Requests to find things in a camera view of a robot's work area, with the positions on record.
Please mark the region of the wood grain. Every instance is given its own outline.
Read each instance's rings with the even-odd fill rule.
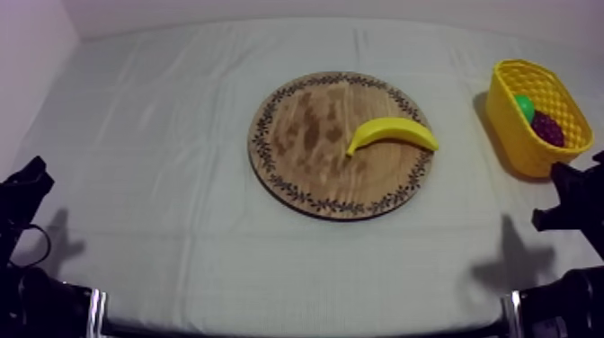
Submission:
[[[378,117],[430,128],[404,93],[372,76],[317,73],[271,94],[248,135],[252,167],[273,196],[319,218],[354,220],[396,209],[419,189],[432,152],[381,141],[346,156],[356,128]]]

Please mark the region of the green ball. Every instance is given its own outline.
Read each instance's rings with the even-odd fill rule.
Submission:
[[[527,95],[514,95],[514,98],[520,106],[520,110],[524,114],[524,117],[530,124],[535,118],[535,104],[533,104]]]

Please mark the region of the grape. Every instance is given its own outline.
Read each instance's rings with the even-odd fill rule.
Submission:
[[[535,117],[530,123],[530,127],[535,130],[535,133],[544,141],[552,146],[564,147],[564,133],[562,128],[550,118],[547,114],[541,111],[535,111]]]

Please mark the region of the decorative leaf border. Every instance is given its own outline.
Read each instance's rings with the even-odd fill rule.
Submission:
[[[276,169],[275,161],[272,158],[271,144],[266,141],[266,136],[269,134],[269,126],[273,122],[273,115],[277,110],[277,106],[284,98],[290,97],[295,92],[313,85],[335,85],[340,82],[347,82],[350,85],[362,85],[366,87],[374,87],[377,89],[386,90],[398,105],[401,111],[406,111],[411,118],[422,123],[422,118],[418,113],[417,108],[414,108],[409,101],[404,97],[403,93],[395,89],[385,82],[377,79],[366,78],[361,75],[336,74],[321,77],[311,77],[308,79],[296,80],[289,86],[279,89],[275,92],[271,99],[264,105],[262,116],[256,122],[255,132],[252,137],[253,150],[260,157],[260,168],[268,173],[268,183],[272,185],[275,191],[282,191],[291,202],[296,202],[298,205],[308,204],[316,212],[331,211],[346,213],[350,212],[354,217],[363,216],[369,213],[370,216],[376,216],[406,202],[418,189],[420,189],[420,178],[426,174],[426,165],[432,158],[432,153],[422,151],[418,161],[413,166],[413,169],[408,175],[409,184],[407,186],[399,185],[394,192],[389,192],[379,201],[365,203],[340,202],[338,200],[316,200],[310,192],[301,191],[296,184],[286,182],[283,177],[273,173]]]

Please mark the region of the toy fruit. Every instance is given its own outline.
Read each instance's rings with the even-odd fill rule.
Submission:
[[[514,95],[514,99],[516,99],[516,103],[520,106],[520,110],[528,123],[532,123],[535,118],[535,104],[527,95]]]
[[[552,146],[564,147],[564,133],[554,119],[541,111],[535,111],[535,118],[530,124],[535,133]]]
[[[429,150],[438,150],[439,142],[429,129],[414,120],[404,118],[378,118],[369,120],[354,132],[346,155],[352,156],[358,147],[384,138],[395,138]]]

